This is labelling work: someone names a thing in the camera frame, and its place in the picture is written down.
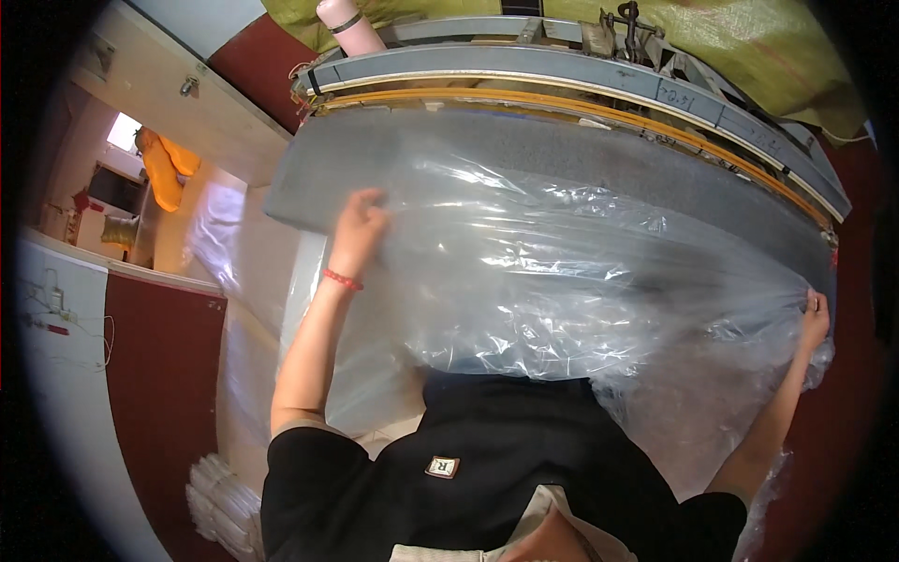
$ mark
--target person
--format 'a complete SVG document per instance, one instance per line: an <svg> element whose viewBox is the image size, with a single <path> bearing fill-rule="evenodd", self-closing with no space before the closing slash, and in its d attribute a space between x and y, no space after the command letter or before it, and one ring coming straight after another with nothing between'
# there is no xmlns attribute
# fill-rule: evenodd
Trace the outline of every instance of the person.
<svg viewBox="0 0 899 562"><path fill-rule="evenodd" d="M327 273L280 368L262 499L266 559L730 560L827 335L809 290L795 357L704 494L678 503L585 379L429 376L415 433L375 460L325 423L343 320L390 225L355 192Z"/></svg>

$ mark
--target shirt logo patch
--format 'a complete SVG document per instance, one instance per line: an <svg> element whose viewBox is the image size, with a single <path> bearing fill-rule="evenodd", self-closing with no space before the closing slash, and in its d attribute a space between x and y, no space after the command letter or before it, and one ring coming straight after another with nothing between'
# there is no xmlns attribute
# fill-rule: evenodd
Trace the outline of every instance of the shirt logo patch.
<svg viewBox="0 0 899 562"><path fill-rule="evenodd" d="M424 470L424 474L437 478L452 478L456 476L458 468L458 459L446 459L444 457L434 457L431 464Z"/></svg>

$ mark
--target orange bag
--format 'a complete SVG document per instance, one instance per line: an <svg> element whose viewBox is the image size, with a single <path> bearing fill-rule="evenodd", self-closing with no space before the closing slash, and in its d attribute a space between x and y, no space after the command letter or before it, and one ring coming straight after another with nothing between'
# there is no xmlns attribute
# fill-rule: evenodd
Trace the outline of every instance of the orange bag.
<svg viewBox="0 0 899 562"><path fill-rule="evenodd" d="M153 196L160 207L175 212L181 205L183 187L178 183L178 173L172 158L165 150L159 135L146 127L141 127L135 144L144 155L144 167L150 178Z"/></svg>
<svg viewBox="0 0 899 562"><path fill-rule="evenodd" d="M200 169L200 157L193 154L187 148L174 144L171 140L159 135L159 140L163 142L165 151L172 158L172 164L180 174L194 175Z"/></svg>

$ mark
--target black t-shirt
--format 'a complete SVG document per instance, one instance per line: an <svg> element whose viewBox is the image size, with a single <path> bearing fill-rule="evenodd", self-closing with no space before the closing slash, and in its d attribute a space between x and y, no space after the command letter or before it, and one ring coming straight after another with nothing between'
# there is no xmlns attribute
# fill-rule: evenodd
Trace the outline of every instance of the black t-shirt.
<svg viewBox="0 0 899 562"><path fill-rule="evenodd" d="M431 381L425 389L418 430L375 461L356 442L314 427L272 440L266 559L387 561L396 544L498 549L540 484L561 486L573 515L641 562L733 556L743 502L714 493L678 504L586 381L444 377L441 388ZM458 459L452 478L425 472L435 456Z"/></svg>

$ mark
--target hand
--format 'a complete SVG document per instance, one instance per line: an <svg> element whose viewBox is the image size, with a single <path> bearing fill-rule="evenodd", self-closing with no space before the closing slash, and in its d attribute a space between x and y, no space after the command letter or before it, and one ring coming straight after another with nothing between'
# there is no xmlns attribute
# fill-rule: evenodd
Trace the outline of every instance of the hand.
<svg viewBox="0 0 899 562"><path fill-rule="evenodd" d="M361 281L362 274L390 225L390 214L376 206L384 192L371 188L353 192L347 200L334 233L334 248L328 269Z"/></svg>
<svg viewBox="0 0 899 562"><path fill-rule="evenodd" d="M812 352L827 337L831 327L830 313L827 311L827 297L823 293L808 290L806 315L802 318L802 335L799 350Z"/></svg>

